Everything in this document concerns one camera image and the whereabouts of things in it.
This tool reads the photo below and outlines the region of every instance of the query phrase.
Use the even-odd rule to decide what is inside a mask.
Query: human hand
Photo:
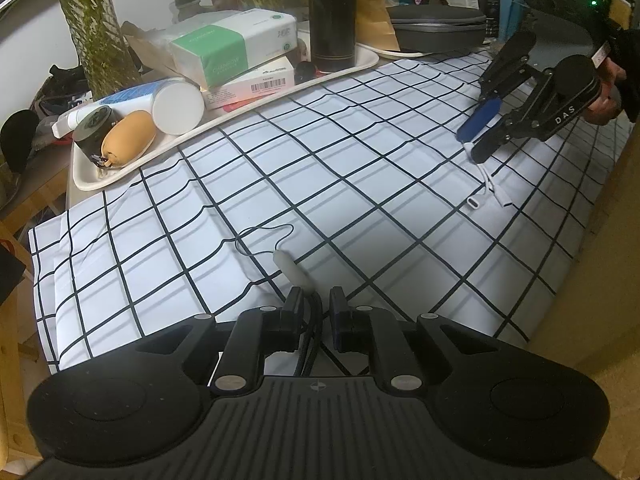
[[[604,126],[616,118],[620,112],[620,105],[611,98],[611,89],[616,81],[624,81],[626,72],[607,57],[598,67],[598,75],[602,81],[600,96],[582,113],[584,119],[591,124]]]

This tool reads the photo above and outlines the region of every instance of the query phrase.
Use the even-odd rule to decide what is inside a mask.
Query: grid tablecloth
[[[486,166],[513,205],[473,211],[478,168],[454,138],[490,58],[400,60],[265,105],[143,166],[30,233],[38,330],[51,370],[78,364],[197,313],[216,320],[279,305],[290,284],[270,254],[242,256],[247,228],[294,225],[289,252],[326,298],[399,319],[437,312],[516,345],[545,315],[594,200],[630,132],[621,116],[577,120],[547,142],[510,142]],[[526,99],[526,86],[503,112]],[[250,230],[272,250],[282,230]],[[337,354],[326,322],[320,361]],[[274,354],[268,371],[290,373]]]

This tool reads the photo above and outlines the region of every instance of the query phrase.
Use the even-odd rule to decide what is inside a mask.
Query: white box
[[[203,90],[207,110],[280,92],[295,86],[293,65],[281,56],[249,72],[233,78],[222,86]]]
[[[251,9],[173,40],[169,50],[176,70],[209,90],[297,46],[293,16]]]

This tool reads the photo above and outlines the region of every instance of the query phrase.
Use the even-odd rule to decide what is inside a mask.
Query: white bottle cap
[[[70,134],[78,127],[78,109],[73,108],[60,115],[55,124],[51,125],[54,137],[62,139],[66,134]]]
[[[161,132],[181,135],[193,130],[204,115],[204,99],[200,89],[186,81],[163,86],[151,108],[151,116]]]

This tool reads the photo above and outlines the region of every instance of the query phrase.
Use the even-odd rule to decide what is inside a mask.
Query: green label
[[[174,43],[200,58],[209,86],[221,85],[249,70],[244,37],[234,30],[207,25]]]

